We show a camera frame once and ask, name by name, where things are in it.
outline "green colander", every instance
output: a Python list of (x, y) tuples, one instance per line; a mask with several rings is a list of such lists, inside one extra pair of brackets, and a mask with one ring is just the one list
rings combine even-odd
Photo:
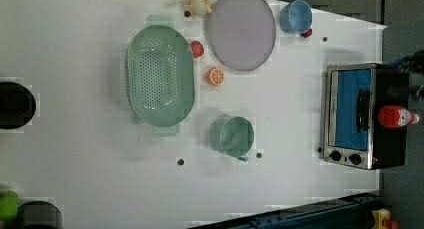
[(177, 134), (194, 104), (193, 53), (172, 24), (169, 17), (149, 16), (127, 52), (131, 106), (158, 136)]

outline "toaster oven door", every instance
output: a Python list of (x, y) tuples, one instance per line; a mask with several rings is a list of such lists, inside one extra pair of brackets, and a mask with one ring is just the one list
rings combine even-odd
[(368, 149), (371, 70), (331, 73), (330, 146), (358, 151)]

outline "toaster oven window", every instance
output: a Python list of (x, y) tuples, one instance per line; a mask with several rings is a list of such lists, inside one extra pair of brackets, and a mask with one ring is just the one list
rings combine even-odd
[(358, 131), (357, 108), (360, 91), (371, 90), (371, 71), (369, 69), (336, 71), (332, 75), (330, 140), (331, 146), (366, 151), (368, 131)]

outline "black bowl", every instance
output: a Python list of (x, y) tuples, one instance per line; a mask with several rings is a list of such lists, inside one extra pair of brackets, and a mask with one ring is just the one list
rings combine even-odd
[(16, 129), (26, 125), (35, 114), (32, 93), (14, 82), (0, 82), (0, 129)]

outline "orange toy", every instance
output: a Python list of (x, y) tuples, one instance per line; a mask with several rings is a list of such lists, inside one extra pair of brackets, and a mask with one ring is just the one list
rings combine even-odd
[(219, 86), (224, 81), (224, 71), (218, 67), (214, 67), (206, 73), (206, 80), (211, 85)]

